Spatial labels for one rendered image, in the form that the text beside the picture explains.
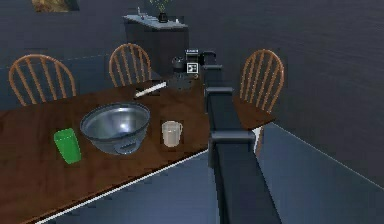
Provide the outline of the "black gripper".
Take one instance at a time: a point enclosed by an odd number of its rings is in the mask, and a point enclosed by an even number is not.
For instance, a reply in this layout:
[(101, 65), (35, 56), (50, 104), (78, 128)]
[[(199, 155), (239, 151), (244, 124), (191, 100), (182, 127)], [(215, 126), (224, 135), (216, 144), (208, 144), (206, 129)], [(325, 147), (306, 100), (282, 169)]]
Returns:
[(172, 59), (173, 74), (169, 76), (167, 82), (161, 82), (135, 93), (134, 98), (139, 98), (150, 94), (161, 88), (169, 87), (176, 90), (189, 90), (193, 86), (193, 82), (199, 78), (197, 73), (187, 72), (187, 61), (183, 57), (174, 57)]

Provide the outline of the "white mug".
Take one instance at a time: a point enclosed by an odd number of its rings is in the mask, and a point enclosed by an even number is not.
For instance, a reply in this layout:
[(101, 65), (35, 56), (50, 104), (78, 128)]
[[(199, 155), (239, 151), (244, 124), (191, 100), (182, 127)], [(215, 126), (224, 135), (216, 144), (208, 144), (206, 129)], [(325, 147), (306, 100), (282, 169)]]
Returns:
[(166, 121), (161, 125), (163, 143), (167, 147), (176, 147), (180, 143), (183, 125), (176, 121)]

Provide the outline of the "brown wooden spindle chair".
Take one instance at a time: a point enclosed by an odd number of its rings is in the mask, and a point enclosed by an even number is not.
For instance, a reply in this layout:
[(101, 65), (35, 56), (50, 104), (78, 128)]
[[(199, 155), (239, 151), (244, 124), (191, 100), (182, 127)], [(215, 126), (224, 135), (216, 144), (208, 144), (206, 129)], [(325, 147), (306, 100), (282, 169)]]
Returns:
[(48, 55), (29, 54), (16, 59), (9, 68), (8, 81), (22, 106), (77, 95), (70, 69)]
[(122, 44), (112, 52), (108, 70), (115, 87), (152, 79), (152, 66), (148, 53), (133, 43)]
[(271, 113), (284, 85), (284, 65), (268, 49), (253, 52), (245, 61), (240, 78), (240, 98)]

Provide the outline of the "dark cabinet with pale top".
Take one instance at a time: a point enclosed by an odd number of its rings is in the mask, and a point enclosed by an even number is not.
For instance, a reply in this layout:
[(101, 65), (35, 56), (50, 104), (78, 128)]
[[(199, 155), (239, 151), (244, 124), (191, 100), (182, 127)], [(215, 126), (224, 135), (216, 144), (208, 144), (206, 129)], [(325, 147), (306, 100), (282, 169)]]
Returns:
[(183, 23), (160, 23), (154, 16), (123, 16), (128, 43), (141, 46), (151, 60), (152, 69), (160, 76), (173, 73), (172, 59), (181, 57), (189, 48), (189, 27)]

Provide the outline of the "silver metal bowl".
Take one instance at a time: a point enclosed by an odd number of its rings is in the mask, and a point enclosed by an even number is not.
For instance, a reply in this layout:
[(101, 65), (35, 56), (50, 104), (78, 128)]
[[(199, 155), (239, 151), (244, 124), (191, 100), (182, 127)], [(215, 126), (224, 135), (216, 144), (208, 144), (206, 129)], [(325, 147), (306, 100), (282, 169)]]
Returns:
[(80, 131), (100, 151), (128, 155), (140, 148), (150, 118), (150, 110), (141, 103), (112, 103), (86, 114)]

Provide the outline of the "house plant in black pot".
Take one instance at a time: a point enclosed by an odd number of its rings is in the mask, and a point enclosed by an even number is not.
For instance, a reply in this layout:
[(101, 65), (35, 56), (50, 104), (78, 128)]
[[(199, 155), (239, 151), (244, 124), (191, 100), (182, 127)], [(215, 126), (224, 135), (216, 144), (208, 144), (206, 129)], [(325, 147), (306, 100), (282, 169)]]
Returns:
[(172, 0), (149, 0), (152, 6), (155, 6), (159, 10), (158, 22), (167, 23), (168, 16), (166, 14), (166, 7), (170, 4)]

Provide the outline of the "green plastic cup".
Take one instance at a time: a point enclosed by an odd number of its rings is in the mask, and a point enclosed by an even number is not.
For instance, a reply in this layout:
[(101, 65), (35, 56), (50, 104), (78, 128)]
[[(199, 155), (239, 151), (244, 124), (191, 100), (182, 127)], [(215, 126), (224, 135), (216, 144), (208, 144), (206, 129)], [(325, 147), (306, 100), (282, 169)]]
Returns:
[(81, 160), (79, 143), (72, 128), (57, 131), (54, 134), (54, 142), (67, 164), (73, 164)]

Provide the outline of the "brown wooden table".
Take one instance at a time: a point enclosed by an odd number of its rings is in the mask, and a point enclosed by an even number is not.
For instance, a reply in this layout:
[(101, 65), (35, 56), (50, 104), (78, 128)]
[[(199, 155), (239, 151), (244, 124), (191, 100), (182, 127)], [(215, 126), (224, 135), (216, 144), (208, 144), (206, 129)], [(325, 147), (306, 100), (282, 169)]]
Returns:
[[(203, 86), (187, 91), (162, 89), (143, 96), (151, 112), (140, 149), (131, 155), (101, 152), (84, 135), (77, 137), (82, 158), (67, 164), (58, 152), (56, 131), (77, 129), (91, 110), (134, 98), (133, 86), (0, 111), (0, 224), (32, 224), (61, 209), (129, 183), (205, 150), (209, 120)], [(161, 125), (183, 125), (180, 143), (167, 147)]]

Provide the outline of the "framed wall picture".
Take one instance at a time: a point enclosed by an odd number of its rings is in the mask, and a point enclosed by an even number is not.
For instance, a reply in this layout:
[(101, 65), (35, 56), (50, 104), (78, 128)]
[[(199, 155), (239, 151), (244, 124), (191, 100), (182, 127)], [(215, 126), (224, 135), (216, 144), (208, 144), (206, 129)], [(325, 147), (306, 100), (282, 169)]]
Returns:
[(77, 0), (31, 0), (36, 12), (66, 13), (79, 11)]

